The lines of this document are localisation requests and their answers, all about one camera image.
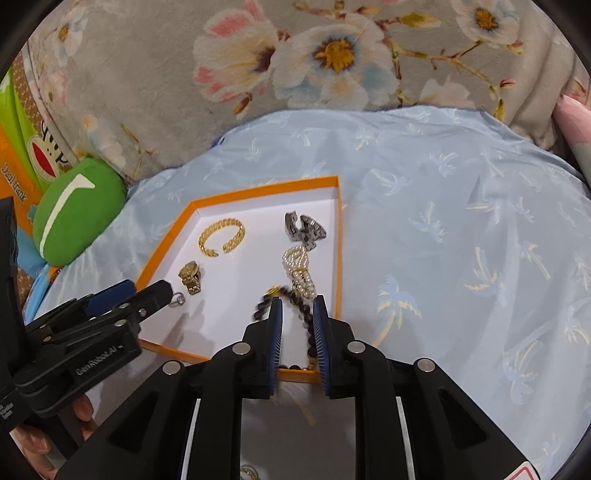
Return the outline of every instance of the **gold bracelet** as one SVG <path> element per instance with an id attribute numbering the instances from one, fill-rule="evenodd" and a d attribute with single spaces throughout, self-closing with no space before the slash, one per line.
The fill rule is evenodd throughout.
<path id="1" fill-rule="evenodd" d="M 222 228 L 226 228 L 227 226 L 231 225 L 238 227 L 238 233 L 234 235 L 225 244 L 223 244 L 222 249 L 224 250 L 224 253 L 228 253 L 234 250 L 238 245 L 240 245 L 240 242 L 242 242 L 242 240 L 244 239 L 244 235 L 246 234 L 246 229 L 244 228 L 244 225 L 240 220 L 237 220 L 235 218 L 224 218 L 211 224 L 203 231 L 203 233 L 199 237 L 199 248 L 201 252 L 203 252 L 203 254 L 207 255 L 208 257 L 219 257 L 219 254 L 215 250 L 205 248 L 205 242 L 214 232 L 217 232 L 218 230 L 221 230 Z"/>

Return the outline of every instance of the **silver ring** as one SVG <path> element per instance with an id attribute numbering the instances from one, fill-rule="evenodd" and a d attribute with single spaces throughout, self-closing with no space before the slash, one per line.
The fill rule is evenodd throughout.
<path id="1" fill-rule="evenodd" d="M 173 294 L 173 300 L 168 304 L 169 307 L 180 307 L 187 301 L 181 292 Z"/>

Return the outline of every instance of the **ring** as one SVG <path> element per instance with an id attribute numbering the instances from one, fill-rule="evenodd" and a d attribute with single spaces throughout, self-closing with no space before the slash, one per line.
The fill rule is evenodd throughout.
<path id="1" fill-rule="evenodd" d="M 197 265 L 197 262 L 189 262 L 181 271 L 178 272 L 178 276 L 183 281 L 183 285 L 187 287 L 187 290 L 191 295 L 195 295 L 201 291 L 201 269 Z"/>
<path id="2" fill-rule="evenodd" d="M 186 299 L 181 292 L 176 292 L 173 295 L 172 301 L 168 304 L 169 307 L 180 307 L 184 305 Z"/>

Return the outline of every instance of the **floral blanket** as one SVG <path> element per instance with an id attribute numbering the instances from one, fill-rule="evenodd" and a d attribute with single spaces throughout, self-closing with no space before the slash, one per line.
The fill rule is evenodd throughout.
<path id="1" fill-rule="evenodd" d="M 64 0 L 24 61 L 69 161 L 130 183 L 285 108 L 482 109 L 550 148 L 559 94 L 589 87 L 530 0 Z"/>

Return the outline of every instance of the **warning label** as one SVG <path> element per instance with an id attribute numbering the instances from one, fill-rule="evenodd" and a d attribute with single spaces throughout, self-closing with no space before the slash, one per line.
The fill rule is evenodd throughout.
<path id="1" fill-rule="evenodd" d="M 540 480 L 538 474 L 535 473 L 534 467 L 529 462 L 523 462 L 517 469 L 510 474 L 505 480 Z"/>

